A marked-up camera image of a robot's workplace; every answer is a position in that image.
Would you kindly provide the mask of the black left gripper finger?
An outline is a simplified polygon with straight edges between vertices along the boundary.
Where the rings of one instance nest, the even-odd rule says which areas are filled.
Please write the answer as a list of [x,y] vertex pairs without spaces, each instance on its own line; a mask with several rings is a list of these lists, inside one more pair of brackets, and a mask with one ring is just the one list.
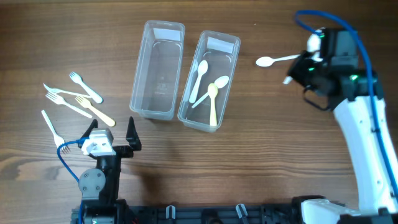
[[98,127],[98,120],[94,119],[91,124],[89,125],[88,129],[84,132],[84,134],[81,136],[79,142],[78,142],[78,147],[82,148],[83,143],[85,141],[85,139],[89,138],[90,133],[92,132],[92,130],[94,130],[95,128]]
[[142,143],[136,131],[134,118],[132,116],[129,117],[127,133],[126,133],[126,141],[129,143],[129,146],[132,148],[133,151],[142,150]]

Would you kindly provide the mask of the white plastic spoon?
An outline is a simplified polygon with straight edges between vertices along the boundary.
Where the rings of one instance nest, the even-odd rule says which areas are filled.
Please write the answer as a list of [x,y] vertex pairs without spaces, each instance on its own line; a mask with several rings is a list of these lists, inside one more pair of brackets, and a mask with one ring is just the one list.
[[284,85],[288,85],[292,80],[293,80],[292,77],[286,76],[286,77],[284,78],[284,81],[283,81],[282,83],[283,83]]
[[284,61],[284,60],[292,60],[292,59],[297,58],[298,56],[299,56],[299,54],[289,55],[289,56],[280,57],[280,58],[261,57],[256,60],[256,65],[259,67],[270,67],[274,62]]

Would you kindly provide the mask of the white spoon thin handle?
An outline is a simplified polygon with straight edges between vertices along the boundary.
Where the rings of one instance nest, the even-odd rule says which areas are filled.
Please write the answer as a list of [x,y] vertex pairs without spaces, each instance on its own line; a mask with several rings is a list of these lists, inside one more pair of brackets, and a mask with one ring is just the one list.
[[[217,88],[223,88],[229,82],[229,76],[222,76],[215,80],[214,84]],[[205,93],[201,98],[199,98],[193,105],[192,108],[198,106],[205,98],[208,97],[208,93]]]

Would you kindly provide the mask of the yellow plastic spoon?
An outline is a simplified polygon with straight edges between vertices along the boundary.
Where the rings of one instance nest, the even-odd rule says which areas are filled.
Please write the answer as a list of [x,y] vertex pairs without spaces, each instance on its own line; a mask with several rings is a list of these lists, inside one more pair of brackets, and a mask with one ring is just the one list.
[[217,125],[215,98],[218,94],[218,87],[215,83],[208,85],[208,95],[210,97],[210,126]]

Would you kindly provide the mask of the white spoon wide handle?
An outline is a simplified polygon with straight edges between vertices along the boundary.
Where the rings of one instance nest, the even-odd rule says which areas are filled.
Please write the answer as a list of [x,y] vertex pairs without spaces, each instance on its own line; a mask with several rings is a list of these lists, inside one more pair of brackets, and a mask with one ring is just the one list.
[[202,60],[197,68],[198,76],[193,86],[192,92],[190,94],[189,103],[194,103],[196,101],[201,78],[207,72],[207,70],[208,70],[208,62],[206,60]]

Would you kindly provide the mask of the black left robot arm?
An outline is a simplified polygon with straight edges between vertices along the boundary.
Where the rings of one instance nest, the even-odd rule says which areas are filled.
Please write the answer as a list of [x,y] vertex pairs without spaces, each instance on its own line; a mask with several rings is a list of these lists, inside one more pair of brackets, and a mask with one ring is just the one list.
[[134,119],[129,118],[127,145],[113,146],[113,135],[108,128],[100,129],[94,119],[81,136],[78,147],[96,160],[96,167],[82,173],[78,181],[81,205],[72,210],[72,224],[79,223],[139,223],[125,199],[119,199],[121,160],[132,158],[142,149]]

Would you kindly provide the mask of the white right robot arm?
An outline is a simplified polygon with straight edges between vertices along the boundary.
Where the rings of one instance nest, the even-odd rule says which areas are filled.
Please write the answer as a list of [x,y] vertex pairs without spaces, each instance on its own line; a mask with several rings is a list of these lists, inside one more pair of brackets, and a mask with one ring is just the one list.
[[348,30],[321,28],[294,56],[284,84],[325,96],[351,157],[359,205],[352,210],[321,197],[296,199],[301,223],[397,223],[397,156],[386,122],[384,92],[376,72],[360,69]]

